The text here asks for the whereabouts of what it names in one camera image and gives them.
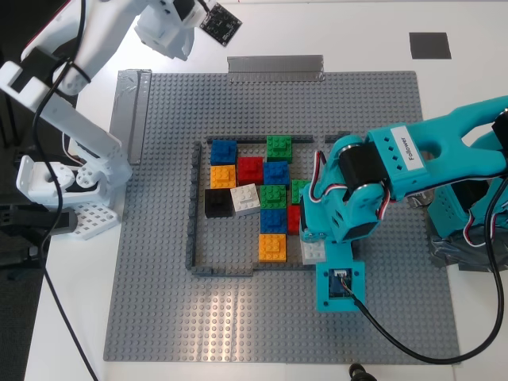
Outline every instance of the blue lego brick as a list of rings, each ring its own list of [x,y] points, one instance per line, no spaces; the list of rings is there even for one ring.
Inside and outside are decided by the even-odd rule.
[[[264,185],[285,185],[289,188],[289,167],[287,161],[273,161],[263,164]]]
[[[210,164],[226,165],[237,162],[237,143],[231,140],[212,141],[212,153],[210,155]]]
[[[287,234],[287,213],[285,209],[261,210],[261,234]]]

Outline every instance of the gray tape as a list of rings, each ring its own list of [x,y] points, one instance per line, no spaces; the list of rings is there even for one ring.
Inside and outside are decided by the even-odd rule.
[[[121,141],[130,164],[141,162],[151,78],[146,70],[118,72],[110,133]]]
[[[323,56],[228,57],[230,82],[317,82]]]

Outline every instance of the gray lego baseplate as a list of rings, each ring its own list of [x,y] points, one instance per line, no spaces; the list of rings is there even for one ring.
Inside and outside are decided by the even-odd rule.
[[[306,136],[294,144],[290,172],[309,178],[312,151],[327,151],[343,132],[364,137],[419,120],[413,72],[327,73],[313,83],[152,75],[141,163],[125,196],[104,360],[416,364],[360,313],[316,312],[313,271],[256,268],[259,216],[206,220],[202,200],[213,137],[244,139],[239,156],[262,156],[268,134]],[[198,217],[189,222],[189,214]],[[192,245],[194,264],[186,256]],[[354,246],[376,319],[417,352],[458,355],[448,276],[429,260],[423,212],[390,205],[379,229]],[[193,265],[194,274],[186,268]],[[224,276],[208,276],[212,268]]]

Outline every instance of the table surface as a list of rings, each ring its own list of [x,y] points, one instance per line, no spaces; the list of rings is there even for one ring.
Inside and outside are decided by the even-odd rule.
[[[109,129],[119,70],[225,73],[228,56],[321,54],[328,72],[416,71],[424,118],[506,95],[508,89],[505,2],[231,3],[226,8],[244,23],[237,36],[223,48],[198,30],[187,62],[152,51],[130,29],[117,53],[80,94],[78,111]],[[412,60],[409,32],[446,32],[452,59]],[[120,214],[122,199],[115,206]],[[120,226],[84,242],[55,237],[48,258],[60,300],[100,380],[349,380],[348,365],[104,362],[119,236]],[[494,280],[489,274],[460,272],[456,266],[448,275],[460,350],[465,353],[482,342],[494,324]],[[508,284],[508,271],[502,278]],[[379,381],[496,379],[505,371],[507,349],[505,323],[493,345],[463,364],[367,369]],[[25,379],[90,380],[45,282]]]

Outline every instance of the yellow lego brick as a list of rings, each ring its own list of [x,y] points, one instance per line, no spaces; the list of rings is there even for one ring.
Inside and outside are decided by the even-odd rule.
[[[234,165],[216,165],[210,169],[210,188],[234,188],[237,186]]]
[[[260,262],[286,262],[285,234],[260,234]]]

